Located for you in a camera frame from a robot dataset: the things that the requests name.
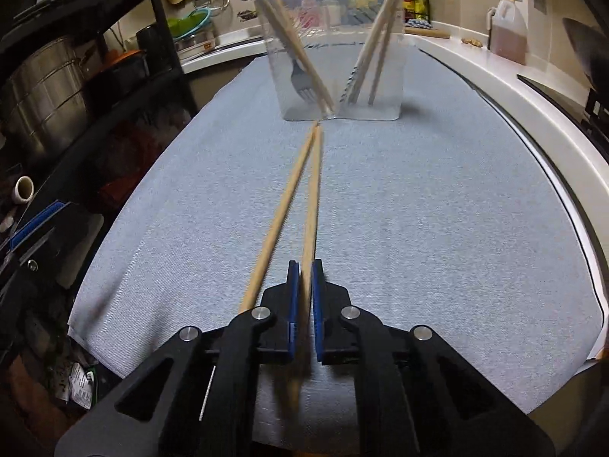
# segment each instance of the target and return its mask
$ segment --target wooden chopstick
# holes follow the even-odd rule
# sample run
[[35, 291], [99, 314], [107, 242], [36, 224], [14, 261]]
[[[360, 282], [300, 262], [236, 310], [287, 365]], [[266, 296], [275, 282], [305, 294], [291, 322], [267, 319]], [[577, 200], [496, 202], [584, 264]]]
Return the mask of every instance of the wooden chopstick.
[[322, 114], [333, 114], [335, 107], [330, 92], [307, 56], [283, 2], [281, 0], [273, 0], [273, 5], [271, 5], [267, 0], [260, 0], [260, 4], [269, 24], [277, 34], [282, 45], [293, 51], [293, 54], [301, 62], [304, 71], [311, 77], [313, 89], [315, 90]]
[[285, 187], [285, 190], [281, 195], [279, 206], [275, 211], [275, 217], [273, 218], [273, 222], [271, 223], [269, 232], [267, 233], [263, 248], [260, 251], [260, 254], [258, 254], [258, 260], [250, 276], [250, 282], [247, 285], [247, 289], [243, 295], [243, 299], [241, 300], [241, 305], [239, 306], [239, 313], [243, 313], [244, 311], [250, 310], [256, 305], [256, 302], [258, 300], [258, 292], [260, 292], [260, 287], [263, 284], [264, 275], [266, 274], [266, 270], [269, 267], [270, 258], [273, 254], [273, 249], [275, 248], [275, 244], [277, 243], [277, 239], [279, 237], [279, 231], [281, 230], [281, 227], [285, 220], [285, 215], [287, 214], [287, 211], [290, 207], [290, 202], [292, 201], [294, 191], [296, 190], [296, 186], [298, 185], [298, 180], [300, 180], [300, 175], [302, 174], [306, 160], [309, 157], [309, 151], [311, 150], [311, 144], [313, 142], [313, 139], [316, 137], [318, 125], [319, 123], [317, 121], [313, 123], [311, 131], [309, 132], [306, 141], [300, 149], [298, 159], [296, 160], [296, 163], [292, 168], [292, 173], [290, 174], [290, 178], [287, 181], [287, 186]]
[[319, 183], [322, 172], [322, 140], [324, 131], [318, 126], [311, 155], [311, 174], [309, 176], [309, 195], [306, 222], [304, 224], [304, 246], [301, 259], [301, 284], [299, 294], [298, 323], [296, 326], [296, 354], [293, 360], [292, 376], [288, 383], [288, 397], [293, 411], [298, 409], [300, 388], [302, 387], [305, 362], [309, 350], [306, 342], [309, 340], [309, 316], [311, 314], [311, 269], [315, 260], [317, 243], [317, 215], [319, 211]]
[[372, 56], [378, 43], [381, 31], [387, 24], [387, 21], [392, 17], [396, 5], [397, 0], [383, 1], [383, 5], [372, 23], [372, 28], [370, 29], [368, 38], [366, 38], [362, 50], [357, 56], [355, 66], [349, 75], [349, 79], [347, 80], [343, 94], [340, 97], [341, 103], [345, 102], [345, 100], [348, 100], [349, 103], [355, 103], [357, 101], [357, 97], [359, 96], [363, 81], [366, 78], [366, 73], [368, 72], [370, 62], [372, 61]]
[[383, 65], [385, 65], [385, 57], [387, 56], [387, 49], [389, 48], [389, 41], [391, 40], [391, 30], [393, 27], [392, 19], [387, 20], [385, 27], [385, 33], [383, 34], [383, 41], [381, 42], [381, 51], [379, 52], [379, 61], [376, 64], [375, 78], [372, 81], [372, 87], [370, 89], [370, 96], [368, 97], [368, 104], [373, 105], [376, 99], [376, 90], [379, 87], [381, 80], [381, 74], [383, 72]]

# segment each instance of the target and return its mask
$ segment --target tablecloth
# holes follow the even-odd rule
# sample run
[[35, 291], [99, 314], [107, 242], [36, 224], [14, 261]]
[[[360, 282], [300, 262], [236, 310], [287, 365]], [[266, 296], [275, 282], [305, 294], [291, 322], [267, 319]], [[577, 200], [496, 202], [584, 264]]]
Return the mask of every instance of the tablecloth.
[[[530, 411], [584, 363], [601, 310], [556, 191], [503, 118], [442, 63], [406, 53], [397, 121], [324, 121], [317, 257], [385, 324], [426, 323]], [[224, 326], [310, 122], [280, 118], [266, 57], [191, 121], [127, 201], [78, 292], [70, 334], [121, 376], [181, 326]], [[299, 260], [300, 184], [264, 286]], [[352, 371], [313, 364], [286, 418], [262, 369], [254, 439], [357, 451]]]

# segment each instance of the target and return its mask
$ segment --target metal screw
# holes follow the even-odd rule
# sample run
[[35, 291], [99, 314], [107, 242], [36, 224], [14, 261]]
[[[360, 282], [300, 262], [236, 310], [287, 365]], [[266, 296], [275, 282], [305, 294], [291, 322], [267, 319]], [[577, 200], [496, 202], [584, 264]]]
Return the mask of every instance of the metal screw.
[[429, 340], [433, 337], [434, 333], [427, 326], [417, 326], [415, 331], [412, 332], [417, 340]]
[[258, 306], [252, 309], [252, 316], [255, 319], [267, 319], [270, 316], [270, 309], [264, 306]]
[[199, 336], [197, 328], [194, 326], [185, 326], [180, 330], [180, 338], [185, 342], [190, 342]]
[[361, 312], [355, 306], [347, 306], [340, 310], [340, 314], [347, 319], [355, 319], [359, 317]]

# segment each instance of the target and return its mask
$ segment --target clear plastic container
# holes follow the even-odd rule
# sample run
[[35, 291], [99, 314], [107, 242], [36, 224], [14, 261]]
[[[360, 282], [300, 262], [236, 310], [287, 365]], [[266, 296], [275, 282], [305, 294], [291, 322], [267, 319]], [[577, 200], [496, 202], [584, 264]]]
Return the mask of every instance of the clear plastic container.
[[[304, 51], [315, 66], [334, 102], [334, 112], [322, 113], [308, 93], [299, 92], [307, 84], [308, 75], [303, 65], [285, 50], [269, 24], [261, 0], [255, 0], [281, 114], [286, 120], [317, 120], [339, 117], [356, 120], [395, 120], [400, 117], [403, 100], [406, 40], [404, 39], [404, 11], [396, 7], [391, 20], [391, 35], [381, 70], [376, 96], [370, 104], [370, 94], [379, 63], [384, 31], [372, 55], [356, 102], [341, 102], [349, 75], [372, 22], [384, 0], [281, 0], [297, 30]], [[276, 0], [266, 0], [273, 8]]]

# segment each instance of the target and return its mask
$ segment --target rolling pin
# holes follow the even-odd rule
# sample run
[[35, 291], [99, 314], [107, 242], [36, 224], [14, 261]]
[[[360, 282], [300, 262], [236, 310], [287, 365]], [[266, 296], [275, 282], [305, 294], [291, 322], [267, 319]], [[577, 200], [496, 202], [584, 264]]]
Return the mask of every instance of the rolling pin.
[[404, 27], [404, 34], [425, 36], [426, 38], [449, 39], [451, 37], [450, 33], [445, 31], [439, 31], [437, 29], [419, 29], [418, 27]]

